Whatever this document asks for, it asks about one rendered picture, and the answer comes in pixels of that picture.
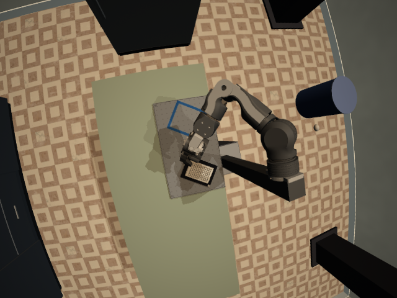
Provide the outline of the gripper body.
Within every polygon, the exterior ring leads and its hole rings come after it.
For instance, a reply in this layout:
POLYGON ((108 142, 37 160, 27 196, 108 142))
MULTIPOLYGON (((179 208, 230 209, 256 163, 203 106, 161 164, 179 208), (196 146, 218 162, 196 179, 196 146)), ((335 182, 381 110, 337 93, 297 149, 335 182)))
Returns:
POLYGON ((203 153, 204 153, 204 151, 205 151, 205 149, 206 149, 206 147, 207 147, 207 145, 209 143, 208 139, 203 139, 202 141, 203 141, 204 146, 201 147, 201 149, 200 149, 200 151, 199 151, 197 156, 194 156, 194 155, 191 155, 190 153, 187 153, 182 148, 182 151, 184 151, 184 154, 188 156, 188 159, 190 159, 190 160, 192 160, 192 161, 194 161, 196 163, 199 163, 199 161, 200 161, 200 159, 201 159, 201 157, 202 157, 202 155, 203 155, 203 153))

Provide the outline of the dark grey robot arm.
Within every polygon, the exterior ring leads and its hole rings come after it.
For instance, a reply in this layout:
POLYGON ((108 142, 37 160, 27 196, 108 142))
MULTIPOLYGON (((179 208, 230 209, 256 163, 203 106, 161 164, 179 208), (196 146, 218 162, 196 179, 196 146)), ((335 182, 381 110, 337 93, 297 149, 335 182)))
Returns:
POLYGON ((294 182, 304 177, 299 172, 297 140, 295 126, 286 119, 279 119, 256 97, 249 94, 238 84, 221 79, 208 92, 205 103, 194 122, 194 135, 184 139, 183 150, 197 156, 203 139, 211 137, 227 111, 227 102, 237 101, 241 108, 241 117, 261 134, 261 143, 267 153, 267 170, 273 181, 294 182), (266 118, 266 119, 265 119, 266 118), (274 121, 274 122, 273 122, 274 121))

